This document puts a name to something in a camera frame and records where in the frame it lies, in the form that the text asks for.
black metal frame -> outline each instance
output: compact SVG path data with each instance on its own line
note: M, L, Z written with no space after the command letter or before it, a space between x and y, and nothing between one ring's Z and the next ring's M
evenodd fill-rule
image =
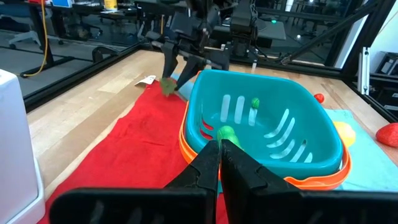
M388 110L384 109L373 98L371 98L370 96L364 96L359 94L359 92L356 90L355 84L353 83L353 77L355 76L356 71L358 70L358 55L361 49L363 47L370 47L372 45L374 39L377 36L377 33L379 32L382 24L384 23L395 1L396 0L380 1L379 4L377 5L376 10L369 13L368 19L364 27L362 28L362 31L359 37L357 38L352 51L349 53L348 59L342 69L327 67L327 66L323 67L317 65L309 65L306 63L297 63L297 62L291 62L288 65L281 65L272 62L258 62L257 66L274 69L274 70L282 70L286 72L295 72L306 75L343 80L354 92L360 95L363 100L369 103L378 113L380 113L383 117L385 117L389 122L397 122L398 119ZM282 15L282 16L285 15L290 17L297 16L301 18L306 18L306 16L309 16L302 13L296 15L295 12L284 12L274 9L258 9L258 10L259 12ZM323 19L329 21L333 20L332 18L329 17ZM119 55L110 56L104 59L102 62L95 63L92 66L84 68L49 86L46 86L41 90L31 93L24 97L27 110L28 111L32 110L33 108L56 97L57 95L63 93L64 91L69 90L73 86L83 82L87 78L92 77L93 75L99 73L105 68L108 68L112 64L122 60L128 55L137 52L138 50L154 50L154 49L148 46L148 44L138 43L122 51ZM251 65L252 61L231 57L231 63ZM388 80L384 80L383 78L385 77L379 77L373 75L371 77L371 84L372 82L388 82Z

office chair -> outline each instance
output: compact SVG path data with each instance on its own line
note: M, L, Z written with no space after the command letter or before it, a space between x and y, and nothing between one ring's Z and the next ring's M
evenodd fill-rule
M13 39L9 40L8 44L11 49L16 49L14 43L27 39L34 40L36 44L39 45L39 48L43 49L43 46L41 46L39 41L39 36L37 35L36 31L34 31L33 29L33 21L30 18L30 12L28 6L22 6L20 4L2 4L0 5L0 18L2 17L10 17L16 22L22 24L28 24L30 26L29 32L16 34ZM51 17L52 17L52 11L50 9L45 9L45 20L51 19ZM47 38L57 40L58 44L60 45L63 44L62 40L59 39L58 37L48 35Z

yellow ball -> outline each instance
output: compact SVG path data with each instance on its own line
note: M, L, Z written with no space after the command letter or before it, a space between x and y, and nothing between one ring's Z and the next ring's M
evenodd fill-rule
M341 140L343 140L344 145L346 147L352 146L355 142L355 131L352 127L341 121L334 121L333 124L335 125Z

red toy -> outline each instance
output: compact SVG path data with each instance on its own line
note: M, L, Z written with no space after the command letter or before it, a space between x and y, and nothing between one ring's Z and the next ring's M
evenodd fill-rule
M398 123L391 123L376 133L376 139L388 146L398 147Z
M322 93L315 94L313 97L315 97L315 99L317 99L319 103L323 103L325 100L325 97Z

